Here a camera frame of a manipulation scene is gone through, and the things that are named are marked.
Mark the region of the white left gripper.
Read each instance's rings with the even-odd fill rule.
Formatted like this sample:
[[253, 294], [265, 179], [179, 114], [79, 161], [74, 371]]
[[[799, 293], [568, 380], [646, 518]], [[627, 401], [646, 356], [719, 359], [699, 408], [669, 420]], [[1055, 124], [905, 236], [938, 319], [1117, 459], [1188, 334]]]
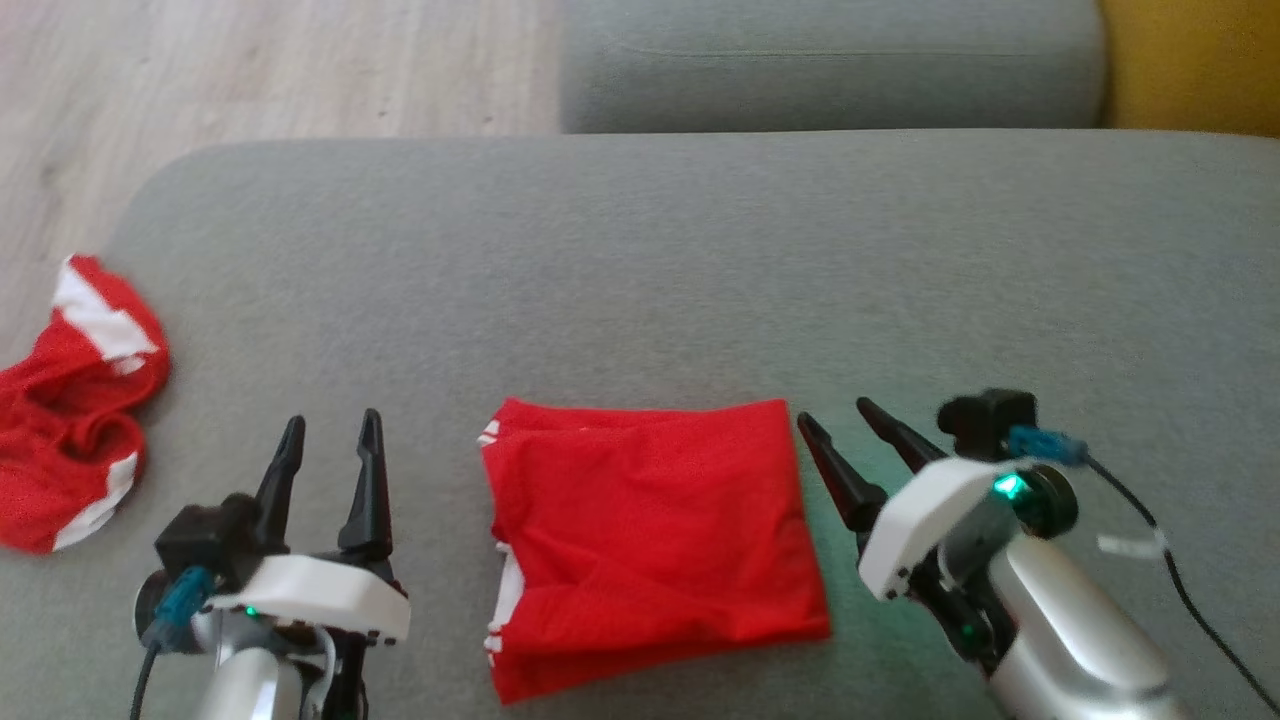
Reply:
[[[305, 418], [292, 416], [255, 496], [253, 536], [262, 551], [289, 551], [305, 434]], [[383, 421], [374, 407], [364, 414], [357, 455], [360, 474], [338, 548], [360, 561], [383, 561], [392, 555], [393, 532]], [[159, 657], [209, 655], [214, 670], [198, 719], [366, 719], [366, 653], [404, 639], [410, 620], [410, 600], [392, 584], [326, 559], [265, 559], [238, 591], [216, 591], [205, 569], [177, 577], [160, 570], [134, 598], [134, 630], [146, 653], [134, 697], [143, 700]]]

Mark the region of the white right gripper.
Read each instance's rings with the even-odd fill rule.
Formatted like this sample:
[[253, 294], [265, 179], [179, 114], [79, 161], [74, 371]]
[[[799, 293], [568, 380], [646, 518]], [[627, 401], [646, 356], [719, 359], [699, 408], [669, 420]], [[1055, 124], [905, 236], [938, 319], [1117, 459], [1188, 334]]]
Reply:
[[989, 565], [1015, 539], [1048, 541], [1073, 529], [1073, 486], [1042, 462], [947, 457], [868, 397], [858, 398], [858, 411], [916, 473], [892, 497], [852, 468], [810, 413], [797, 415], [797, 429], [845, 527], [870, 530], [858, 564], [863, 584], [881, 602], [925, 609], [961, 660], [998, 665], [1015, 629]]

